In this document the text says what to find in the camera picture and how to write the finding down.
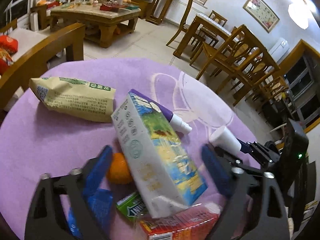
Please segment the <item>red snack box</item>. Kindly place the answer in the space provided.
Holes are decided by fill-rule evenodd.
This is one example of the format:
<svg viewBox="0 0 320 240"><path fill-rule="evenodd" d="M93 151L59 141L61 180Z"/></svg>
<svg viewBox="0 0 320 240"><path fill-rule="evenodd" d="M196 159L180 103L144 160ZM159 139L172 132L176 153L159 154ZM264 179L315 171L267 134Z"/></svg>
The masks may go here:
<svg viewBox="0 0 320 240"><path fill-rule="evenodd" d="M208 202L169 217L145 217L136 222L135 239L205 239L220 213L218 205Z"/></svg>

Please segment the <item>wooden coffee table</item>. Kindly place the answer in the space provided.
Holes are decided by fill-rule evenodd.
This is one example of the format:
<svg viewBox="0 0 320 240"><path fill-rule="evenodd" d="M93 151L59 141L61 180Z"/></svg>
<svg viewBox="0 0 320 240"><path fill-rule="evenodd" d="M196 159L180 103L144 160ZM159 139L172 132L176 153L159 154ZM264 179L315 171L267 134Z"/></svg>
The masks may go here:
<svg viewBox="0 0 320 240"><path fill-rule="evenodd" d="M50 11L50 29L53 31L60 25L58 20L63 20L63 26L73 23L85 25L85 39L108 48L112 43L135 31L140 9L129 9L124 5L118 11L100 10L104 7L99 3L96 6L90 4L76 5L68 3L54 7Z"/></svg>

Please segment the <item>wooden dining chair near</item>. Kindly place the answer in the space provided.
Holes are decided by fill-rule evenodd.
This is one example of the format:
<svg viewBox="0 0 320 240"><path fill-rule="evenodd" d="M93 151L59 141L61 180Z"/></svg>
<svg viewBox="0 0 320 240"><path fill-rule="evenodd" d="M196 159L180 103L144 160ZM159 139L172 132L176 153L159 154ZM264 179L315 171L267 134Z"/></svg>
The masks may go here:
<svg viewBox="0 0 320 240"><path fill-rule="evenodd" d="M233 106L250 91L258 88L269 76L280 71L267 49L245 25L238 27L218 49L203 42L197 54L201 52L207 59L196 76L197 80L212 64L227 74L215 91L216 94L219 94L232 79L237 79L242 84L240 90L233 95Z"/></svg>

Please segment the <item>framed floral wall picture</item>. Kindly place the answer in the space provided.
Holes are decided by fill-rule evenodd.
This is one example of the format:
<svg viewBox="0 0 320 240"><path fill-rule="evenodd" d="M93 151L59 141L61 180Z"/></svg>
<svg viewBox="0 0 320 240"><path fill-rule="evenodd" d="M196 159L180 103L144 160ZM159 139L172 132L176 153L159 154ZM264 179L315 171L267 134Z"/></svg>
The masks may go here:
<svg viewBox="0 0 320 240"><path fill-rule="evenodd" d="M279 17L263 0L247 0L243 8L268 32L277 25Z"/></svg>

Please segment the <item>green gum box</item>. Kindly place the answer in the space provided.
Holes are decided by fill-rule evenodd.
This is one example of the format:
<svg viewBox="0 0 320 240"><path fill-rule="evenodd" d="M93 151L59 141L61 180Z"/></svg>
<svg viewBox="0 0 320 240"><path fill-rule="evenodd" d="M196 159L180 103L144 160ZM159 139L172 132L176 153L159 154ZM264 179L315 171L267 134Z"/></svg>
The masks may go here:
<svg viewBox="0 0 320 240"><path fill-rule="evenodd" d="M134 222L141 214L147 211L146 205L138 191L116 202L116 208L131 222Z"/></svg>

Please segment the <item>wooden dining chair left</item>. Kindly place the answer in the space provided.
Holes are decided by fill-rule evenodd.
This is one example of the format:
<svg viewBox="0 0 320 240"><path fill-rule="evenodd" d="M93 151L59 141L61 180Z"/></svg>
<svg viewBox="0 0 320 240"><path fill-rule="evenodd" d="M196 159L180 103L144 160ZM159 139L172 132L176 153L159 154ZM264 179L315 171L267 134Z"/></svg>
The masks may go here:
<svg viewBox="0 0 320 240"><path fill-rule="evenodd" d="M193 5L193 0L188 0L187 4L181 3L180 1L173 1L169 8L169 14L167 19L178 25L178 30L173 35L173 37L167 42L166 46L169 46L181 32L186 33L190 25L187 23L191 7Z"/></svg>

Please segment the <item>purple tablecloth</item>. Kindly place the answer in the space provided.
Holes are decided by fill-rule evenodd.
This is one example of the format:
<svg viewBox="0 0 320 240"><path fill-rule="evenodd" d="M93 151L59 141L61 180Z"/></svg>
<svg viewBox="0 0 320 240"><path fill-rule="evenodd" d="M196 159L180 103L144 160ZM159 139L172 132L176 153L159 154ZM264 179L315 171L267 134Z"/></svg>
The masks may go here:
<svg viewBox="0 0 320 240"><path fill-rule="evenodd" d="M253 142L255 136L210 88L174 66L141 58L65 62L48 70L46 76L114 88L116 105L135 89L180 116L192 128L181 136L183 148L208 185L200 199L224 204L202 162L201 147L221 126L227 126L242 141ZM1 214L18 238L24 237L40 175L63 176L96 157L105 145L120 151L112 124L50 111L31 90L25 91L1 125Z"/></svg>

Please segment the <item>blue foil packet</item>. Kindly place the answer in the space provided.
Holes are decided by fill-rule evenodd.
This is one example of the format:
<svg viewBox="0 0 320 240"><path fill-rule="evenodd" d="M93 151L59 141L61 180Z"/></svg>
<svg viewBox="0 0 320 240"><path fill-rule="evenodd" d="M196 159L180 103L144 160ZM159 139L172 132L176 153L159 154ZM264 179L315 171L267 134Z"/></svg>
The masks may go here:
<svg viewBox="0 0 320 240"><path fill-rule="evenodd" d="M113 204L113 194L106 189L97 189L95 194L87 198L87 205L91 209L97 222L103 229L104 233L109 235L111 225L111 209ZM68 225L74 237L84 239L74 217L72 209L68 212Z"/></svg>

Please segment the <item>tall wooden plant stand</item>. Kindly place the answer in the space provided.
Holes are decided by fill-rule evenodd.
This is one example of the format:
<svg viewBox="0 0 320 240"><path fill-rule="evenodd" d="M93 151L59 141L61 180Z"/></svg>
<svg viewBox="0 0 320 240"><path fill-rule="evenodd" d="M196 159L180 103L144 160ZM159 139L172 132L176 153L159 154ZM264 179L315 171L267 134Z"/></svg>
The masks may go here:
<svg viewBox="0 0 320 240"><path fill-rule="evenodd" d="M146 13L146 22L160 25L171 6L173 0L152 0L152 3Z"/></svg>

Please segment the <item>milk carton box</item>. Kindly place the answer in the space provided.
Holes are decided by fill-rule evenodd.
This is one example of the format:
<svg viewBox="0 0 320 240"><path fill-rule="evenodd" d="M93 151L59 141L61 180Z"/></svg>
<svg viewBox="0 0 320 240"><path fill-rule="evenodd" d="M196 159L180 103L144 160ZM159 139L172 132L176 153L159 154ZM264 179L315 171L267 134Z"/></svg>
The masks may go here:
<svg viewBox="0 0 320 240"><path fill-rule="evenodd" d="M152 218L181 212L206 191L205 179L154 102L132 89L111 118Z"/></svg>

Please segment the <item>ceiling lamp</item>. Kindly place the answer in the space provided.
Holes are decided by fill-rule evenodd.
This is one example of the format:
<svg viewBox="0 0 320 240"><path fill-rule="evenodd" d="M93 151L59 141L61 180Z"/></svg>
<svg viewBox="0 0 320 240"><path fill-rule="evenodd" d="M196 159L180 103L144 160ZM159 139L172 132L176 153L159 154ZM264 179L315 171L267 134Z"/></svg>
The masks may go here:
<svg viewBox="0 0 320 240"><path fill-rule="evenodd" d="M293 22L301 29L309 27L308 10L302 3L291 3L288 6L288 14Z"/></svg>

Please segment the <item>orange fruit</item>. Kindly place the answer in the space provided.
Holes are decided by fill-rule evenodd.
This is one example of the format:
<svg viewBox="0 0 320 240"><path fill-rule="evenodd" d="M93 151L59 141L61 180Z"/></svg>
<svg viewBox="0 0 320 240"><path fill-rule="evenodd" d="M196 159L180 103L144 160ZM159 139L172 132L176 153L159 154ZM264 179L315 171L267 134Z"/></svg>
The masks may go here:
<svg viewBox="0 0 320 240"><path fill-rule="evenodd" d="M133 182L129 166L122 153L114 153L110 168L106 174L107 180L112 184L126 185Z"/></svg>

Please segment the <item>wooden dining chair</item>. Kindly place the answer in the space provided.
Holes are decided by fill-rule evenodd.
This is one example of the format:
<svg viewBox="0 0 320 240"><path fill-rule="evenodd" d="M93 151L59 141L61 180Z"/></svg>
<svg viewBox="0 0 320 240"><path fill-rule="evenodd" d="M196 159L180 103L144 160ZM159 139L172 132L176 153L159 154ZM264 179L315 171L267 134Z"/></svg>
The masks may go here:
<svg viewBox="0 0 320 240"><path fill-rule="evenodd" d="M167 19L178 25L178 30L173 35L173 37L167 42L166 46L169 46L181 32L186 33L190 25L187 23L191 7L193 5L193 0L188 0L187 4L181 3L180 1L173 1L169 8L169 14Z"/></svg>
<svg viewBox="0 0 320 240"><path fill-rule="evenodd" d="M197 80L212 64L227 74L215 91L216 94L219 94L232 79L237 79L242 84L240 90L233 95L233 106L250 91L258 88L269 76L280 71L267 49L245 25L238 27L218 49L203 42L197 54L201 52L207 59L196 76Z"/></svg>

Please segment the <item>purple white tube bottle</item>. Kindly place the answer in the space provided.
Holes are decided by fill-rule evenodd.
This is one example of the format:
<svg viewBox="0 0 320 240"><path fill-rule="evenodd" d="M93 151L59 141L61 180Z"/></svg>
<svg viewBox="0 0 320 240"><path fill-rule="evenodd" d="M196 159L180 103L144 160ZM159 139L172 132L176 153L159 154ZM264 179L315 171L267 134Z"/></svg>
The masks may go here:
<svg viewBox="0 0 320 240"><path fill-rule="evenodd" d="M131 89L130 92L136 94L140 98L147 100L150 103L150 105L157 106L161 110L162 114L165 116L165 118L167 119L174 131L183 134L189 134L192 131L192 127L189 126L186 122L184 122L182 118L180 118L178 115L174 114L171 110L167 109L166 107L162 106L156 101L148 98L147 96L138 92L135 89Z"/></svg>

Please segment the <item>white standing air conditioner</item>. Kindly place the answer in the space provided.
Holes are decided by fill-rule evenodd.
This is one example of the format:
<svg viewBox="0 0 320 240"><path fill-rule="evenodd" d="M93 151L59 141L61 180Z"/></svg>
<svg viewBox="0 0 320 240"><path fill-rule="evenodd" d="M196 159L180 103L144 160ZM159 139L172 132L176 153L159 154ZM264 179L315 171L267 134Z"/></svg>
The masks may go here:
<svg viewBox="0 0 320 240"><path fill-rule="evenodd" d="M274 46L268 51L276 63L287 53L290 46L288 41L280 37Z"/></svg>

